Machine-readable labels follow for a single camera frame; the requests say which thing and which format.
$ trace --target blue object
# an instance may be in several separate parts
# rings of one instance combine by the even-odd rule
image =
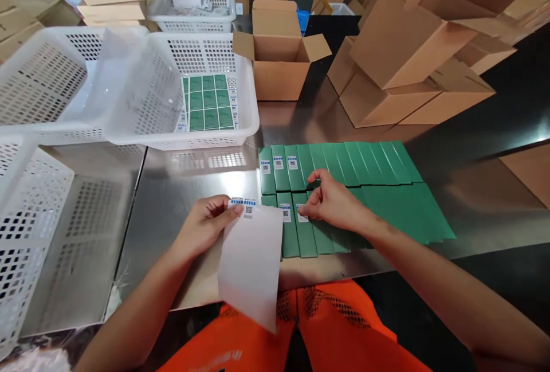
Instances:
[[[308,28],[309,11],[296,10],[296,13],[298,14],[298,24],[300,24],[300,31],[303,37]]]

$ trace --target person's left hand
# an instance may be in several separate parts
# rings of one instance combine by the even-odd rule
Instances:
[[[242,205],[227,208],[230,200],[224,194],[197,200],[170,248],[171,254],[185,261],[207,251],[225,226],[242,213]]]

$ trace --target orange clothing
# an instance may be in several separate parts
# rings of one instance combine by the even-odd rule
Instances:
[[[314,372],[430,370],[397,344],[367,294],[345,280],[282,293],[277,335],[225,305],[159,371],[283,372],[296,325]]]

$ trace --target hand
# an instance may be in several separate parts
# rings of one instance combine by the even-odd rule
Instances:
[[[171,254],[186,260],[207,251],[225,226],[242,213],[242,205],[227,208],[230,200],[224,194],[197,200],[170,248]]]
[[[338,228],[360,233],[362,222],[374,214],[342,183],[334,180],[328,170],[315,170],[308,177],[308,182],[313,183],[316,179],[321,179],[321,186],[313,191],[306,205],[300,207],[298,212],[302,216],[324,220]]]

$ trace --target label sticker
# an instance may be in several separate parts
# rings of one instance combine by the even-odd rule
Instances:
[[[275,170],[284,170],[285,166],[282,165],[282,156],[273,156],[273,167]]]
[[[306,216],[302,216],[300,213],[298,213],[298,209],[302,206],[305,206],[305,205],[301,205],[301,204],[296,204],[296,214],[298,215],[298,223],[307,223],[309,221],[309,218],[307,218]]]
[[[271,174],[271,165],[269,164],[269,160],[260,161],[260,170],[262,171],[262,174]]]
[[[292,217],[290,216],[290,204],[281,203],[279,204],[279,208],[282,209],[282,221],[285,223],[291,223]]]
[[[288,160],[289,170],[298,170],[298,160],[296,156],[287,156],[286,159]]]
[[[252,218],[252,214],[254,213],[254,206],[256,206],[256,200],[245,199],[244,205],[245,205],[245,212],[243,214],[243,217]]]

